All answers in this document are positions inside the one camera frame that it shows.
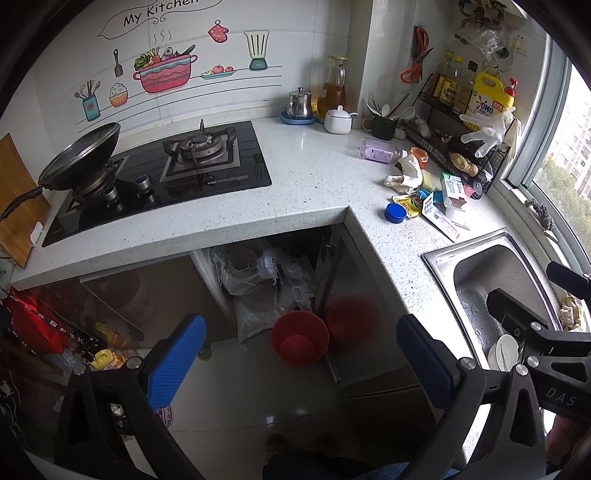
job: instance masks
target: pan handle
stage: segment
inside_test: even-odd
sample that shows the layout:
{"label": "pan handle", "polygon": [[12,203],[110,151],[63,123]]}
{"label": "pan handle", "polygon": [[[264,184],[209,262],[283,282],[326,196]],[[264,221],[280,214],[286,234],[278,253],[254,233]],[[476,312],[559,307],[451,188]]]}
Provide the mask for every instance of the pan handle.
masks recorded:
{"label": "pan handle", "polygon": [[23,202],[26,202],[27,200],[33,200],[33,198],[39,197],[42,191],[43,187],[37,187],[34,190],[30,190],[29,192],[19,195],[17,198],[11,201],[6,207],[6,209],[2,212],[2,215],[0,215],[0,222],[5,220],[8,217],[8,215],[14,212],[14,210],[16,210],[19,207],[19,205]]}

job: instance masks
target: wooden cutting board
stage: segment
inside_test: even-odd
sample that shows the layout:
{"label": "wooden cutting board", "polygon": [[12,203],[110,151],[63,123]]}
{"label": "wooden cutting board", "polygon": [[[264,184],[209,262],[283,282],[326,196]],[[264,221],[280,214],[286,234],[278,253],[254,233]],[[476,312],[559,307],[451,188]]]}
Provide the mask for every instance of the wooden cutting board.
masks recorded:
{"label": "wooden cutting board", "polygon": [[[7,134],[0,140],[0,212],[21,193],[36,187],[10,134]],[[31,233],[37,222],[45,221],[49,209],[49,202],[39,195],[21,204],[6,220],[0,222],[0,245],[21,268],[25,267],[33,249]]]}

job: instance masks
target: white countertop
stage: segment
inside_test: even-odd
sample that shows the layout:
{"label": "white countertop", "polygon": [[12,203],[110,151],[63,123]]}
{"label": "white countertop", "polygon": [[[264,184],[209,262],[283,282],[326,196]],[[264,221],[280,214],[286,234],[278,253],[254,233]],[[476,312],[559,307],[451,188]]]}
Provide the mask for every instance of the white countertop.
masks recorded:
{"label": "white countertop", "polygon": [[[385,298],[397,292],[408,312],[457,358],[471,356],[421,258],[451,241],[423,218],[399,225],[384,218],[394,191],[382,181],[396,169],[359,157],[364,132],[331,135],[320,124],[292,127],[279,118],[252,123],[271,175],[270,187],[169,205],[36,247],[26,269],[14,272],[14,287],[22,290],[194,249],[344,222]],[[165,128],[152,131],[149,140],[170,134]],[[130,146],[125,140],[118,150]],[[50,220],[63,198],[55,196]],[[508,226],[486,196],[471,201],[470,207],[473,229],[459,229],[463,239]]]}

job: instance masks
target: blue saucer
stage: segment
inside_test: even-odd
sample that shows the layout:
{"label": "blue saucer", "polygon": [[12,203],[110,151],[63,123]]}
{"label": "blue saucer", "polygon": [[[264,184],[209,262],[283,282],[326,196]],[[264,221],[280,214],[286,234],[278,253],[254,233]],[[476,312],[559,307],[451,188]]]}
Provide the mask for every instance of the blue saucer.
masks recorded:
{"label": "blue saucer", "polygon": [[313,116],[312,118],[306,118],[306,119],[289,118],[287,116],[287,112],[285,110],[283,110],[281,112],[281,119],[287,125],[310,125],[310,124],[313,124],[314,122],[316,122],[315,116]]}

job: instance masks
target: wall socket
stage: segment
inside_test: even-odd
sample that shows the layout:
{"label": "wall socket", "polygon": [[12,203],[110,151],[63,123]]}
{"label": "wall socket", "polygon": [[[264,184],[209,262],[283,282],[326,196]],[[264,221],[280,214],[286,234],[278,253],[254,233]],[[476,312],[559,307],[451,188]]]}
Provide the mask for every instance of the wall socket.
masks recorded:
{"label": "wall socket", "polygon": [[513,30],[511,32],[511,37],[509,38],[509,45],[511,46],[510,50],[514,50],[515,45],[517,45],[515,51],[527,57],[530,54],[531,37],[529,35],[524,35],[517,30]]}

